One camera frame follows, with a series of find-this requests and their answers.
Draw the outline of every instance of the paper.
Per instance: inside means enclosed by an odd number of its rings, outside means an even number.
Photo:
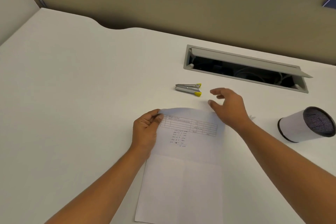
[[[135,221],[223,223],[220,152],[224,124],[214,112],[163,109],[147,160]]]

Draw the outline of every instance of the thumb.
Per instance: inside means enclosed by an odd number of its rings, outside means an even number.
[[[150,130],[153,130],[153,131],[156,131],[159,124],[161,123],[163,119],[163,114],[159,114],[158,116],[155,117],[155,119],[153,120],[153,122],[149,125],[149,129]]]
[[[218,103],[216,103],[213,100],[209,100],[208,104],[210,105],[210,107],[217,113],[217,111],[219,111],[219,108],[221,107],[221,105],[219,105]]]

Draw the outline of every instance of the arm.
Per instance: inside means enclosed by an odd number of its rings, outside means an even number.
[[[225,88],[210,92],[225,101],[219,105],[209,100],[209,105],[242,137],[266,175],[304,222],[334,223],[336,177],[255,125],[240,95]]]
[[[137,119],[129,150],[45,224],[109,224],[155,145],[156,130],[163,117],[157,115],[158,111],[150,111]]]

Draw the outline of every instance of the table grid on paper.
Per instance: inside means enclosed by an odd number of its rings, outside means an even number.
[[[172,115],[165,115],[160,126],[208,136],[216,136],[217,133],[217,124]]]

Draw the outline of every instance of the cylindrical cup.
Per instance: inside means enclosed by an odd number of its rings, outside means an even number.
[[[314,106],[281,118],[278,121],[278,129],[280,134],[292,143],[332,137],[336,134],[336,125],[332,117]]]

